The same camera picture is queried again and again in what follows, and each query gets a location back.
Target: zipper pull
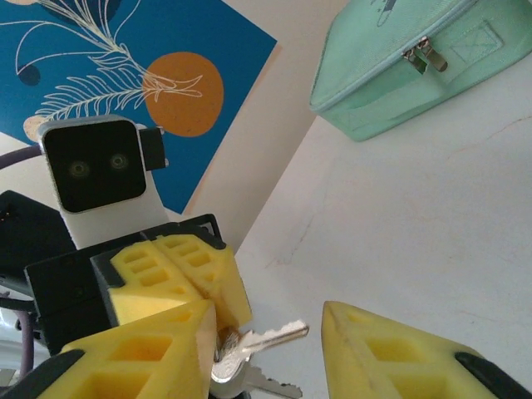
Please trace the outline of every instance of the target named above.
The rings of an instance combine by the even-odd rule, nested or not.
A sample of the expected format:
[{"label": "zipper pull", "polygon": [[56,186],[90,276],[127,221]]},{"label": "zipper pull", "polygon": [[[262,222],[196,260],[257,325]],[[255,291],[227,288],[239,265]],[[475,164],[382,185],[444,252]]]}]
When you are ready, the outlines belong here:
[{"label": "zipper pull", "polygon": [[416,68],[416,71],[418,71],[422,75],[425,73],[427,64],[425,60],[423,60],[421,57],[419,57],[416,54],[415,48],[411,48],[410,50],[405,52],[402,56],[405,60],[410,62]]},{"label": "zipper pull", "polygon": [[444,72],[449,66],[447,60],[439,52],[434,50],[428,37],[423,37],[416,48],[438,72]]}]

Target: camera lens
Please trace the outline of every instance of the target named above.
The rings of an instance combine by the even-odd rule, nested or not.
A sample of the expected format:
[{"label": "camera lens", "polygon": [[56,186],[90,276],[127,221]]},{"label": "camera lens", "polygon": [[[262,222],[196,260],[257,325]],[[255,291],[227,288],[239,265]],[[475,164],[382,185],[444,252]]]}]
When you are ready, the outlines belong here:
[{"label": "camera lens", "polygon": [[127,160],[127,157],[123,154],[114,154],[111,157],[111,168],[116,170],[123,170],[127,168],[129,165],[129,161]]},{"label": "camera lens", "polygon": [[68,168],[68,173],[70,173],[70,176],[80,179],[82,177],[87,177],[89,173],[91,173],[91,169],[86,162],[75,160]]}]

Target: mint green bag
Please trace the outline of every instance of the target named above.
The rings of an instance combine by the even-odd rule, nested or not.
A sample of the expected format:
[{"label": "mint green bag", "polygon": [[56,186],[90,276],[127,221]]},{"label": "mint green bag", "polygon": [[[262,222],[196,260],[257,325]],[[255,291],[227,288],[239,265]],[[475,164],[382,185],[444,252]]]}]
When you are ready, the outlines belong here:
[{"label": "mint green bag", "polygon": [[329,30],[310,107],[362,141],[530,52],[529,0],[352,0]]}]

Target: poster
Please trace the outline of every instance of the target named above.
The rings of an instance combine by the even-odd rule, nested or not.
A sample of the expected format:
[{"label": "poster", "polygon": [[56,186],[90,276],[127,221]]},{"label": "poster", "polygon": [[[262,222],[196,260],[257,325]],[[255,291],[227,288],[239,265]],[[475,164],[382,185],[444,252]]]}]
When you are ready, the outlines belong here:
[{"label": "poster", "polygon": [[117,114],[162,126],[181,213],[275,40],[221,0],[0,0],[0,131]]}]

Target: bunch of keys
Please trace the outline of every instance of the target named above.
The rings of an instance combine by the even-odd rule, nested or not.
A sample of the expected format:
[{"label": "bunch of keys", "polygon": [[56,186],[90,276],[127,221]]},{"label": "bunch of keys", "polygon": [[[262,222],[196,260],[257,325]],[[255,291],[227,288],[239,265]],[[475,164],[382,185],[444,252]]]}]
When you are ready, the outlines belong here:
[{"label": "bunch of keys", "polygon": [[218,399],[233,399],[243,392],[258,390],[276,397],[300,399],[303,397],[301,389],[267,378],[259,367],[252,366],[249,361],[257,352],[306,337],[307,334],[308,325],[301,320],[264,334],[232,332],[225,339],[213,365],[210,393]]}]

